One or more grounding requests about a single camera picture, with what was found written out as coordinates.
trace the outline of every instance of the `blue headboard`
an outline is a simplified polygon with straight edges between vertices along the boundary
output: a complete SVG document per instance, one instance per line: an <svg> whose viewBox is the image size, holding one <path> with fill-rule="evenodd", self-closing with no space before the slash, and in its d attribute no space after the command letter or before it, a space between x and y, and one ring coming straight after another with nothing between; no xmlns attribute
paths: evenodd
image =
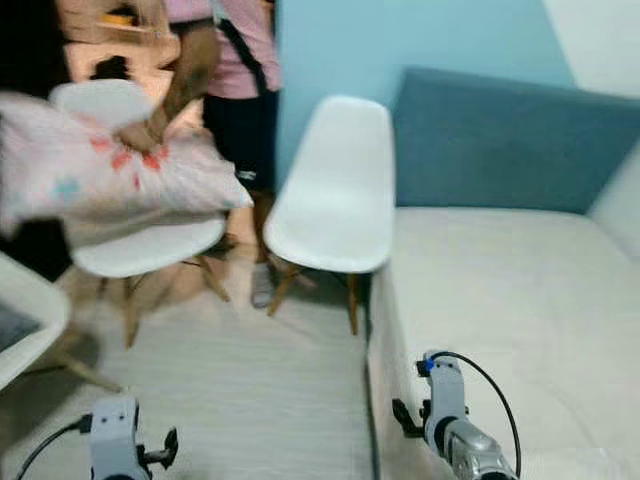
<svg viewBox="0 0 640 480"><path fill-rule="evenodd" d="M584 213L640 137L640 102L424 68L394 111L401 206Z"/></svg>

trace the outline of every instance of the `person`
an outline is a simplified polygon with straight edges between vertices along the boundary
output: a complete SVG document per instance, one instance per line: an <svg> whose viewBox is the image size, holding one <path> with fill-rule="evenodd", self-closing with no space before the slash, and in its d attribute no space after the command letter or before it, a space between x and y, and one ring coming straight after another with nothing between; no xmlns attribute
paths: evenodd
<svg viewBox="0 0 640 480"><path fill-rule="evenodd" d="M167 94L144 121L117 133L141 152L162 142L167 126L192 100L203 98L203 123L219 152L254 200L258 255L251 301L263 308L274 292L263 227L273 205L280 70L268 15L260 0L165 0L180 38Z"/></svg>

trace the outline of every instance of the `black shorts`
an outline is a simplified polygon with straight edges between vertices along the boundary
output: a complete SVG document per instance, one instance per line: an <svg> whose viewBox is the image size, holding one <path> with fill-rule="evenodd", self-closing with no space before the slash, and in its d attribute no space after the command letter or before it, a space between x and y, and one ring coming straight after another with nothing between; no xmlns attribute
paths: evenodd
<svg viewBox="0 0 640 480"><path fill-rule="evenodd" d="M273 192L278 92L242 100L207 95L202 120L220 154L235 164L240 183L248 190Z"/></svg>

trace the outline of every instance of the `white chair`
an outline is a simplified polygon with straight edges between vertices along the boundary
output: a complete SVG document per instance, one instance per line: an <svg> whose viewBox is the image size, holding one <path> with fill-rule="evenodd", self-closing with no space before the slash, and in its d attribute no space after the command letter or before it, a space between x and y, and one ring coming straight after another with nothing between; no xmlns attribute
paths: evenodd
<svg viewBox="0 0 640 480"><path fill-rule="evenodd" d="M391 251L395 203L393 132L375 102L329 97L316 109L267 220L265 241L292 263L274 315L299 266L348 274L351 331L358 333L357 276Z"/></svg>
<svg viewBox="0 0 640 480"><path fill-rule="evenodd" d="M66 295L55 285L0 253L0 302L40 323L40 330L0 352L0 390L36 362L62 335L69 321ZM58 352L55 360L83 379L112 392L122 389L87 365Z"/></svg>
<svg viewBox="0 0 640 480"><path fill-rule="evenodd" d="M57 87L51 102L67 112L92 116L111 130L145 118L152 105L144 90L125 80L96 80ZM133 345L138 316L133 308L132 277L197 257L211 288L225 302L229 296L200 254L224 234L222 216L155 218L138 229L102 230L95 225L65 223L71 257L83 270L104 278L124 279L125 346Z"/></svg>

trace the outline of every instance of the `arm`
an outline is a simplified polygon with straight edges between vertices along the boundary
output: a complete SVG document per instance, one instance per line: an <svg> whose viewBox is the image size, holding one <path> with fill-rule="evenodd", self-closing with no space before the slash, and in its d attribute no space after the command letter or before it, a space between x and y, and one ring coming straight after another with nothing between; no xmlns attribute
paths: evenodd
<svg viewBox="0 0 640 480"><path fill-rule="evenodd" d="M180 57L169 90L151 117L128 125L116 136L129 147L148 152L162 143L165 130L178 114L207 92L220 50L213 24L195 26L180 36Z"/></svg>

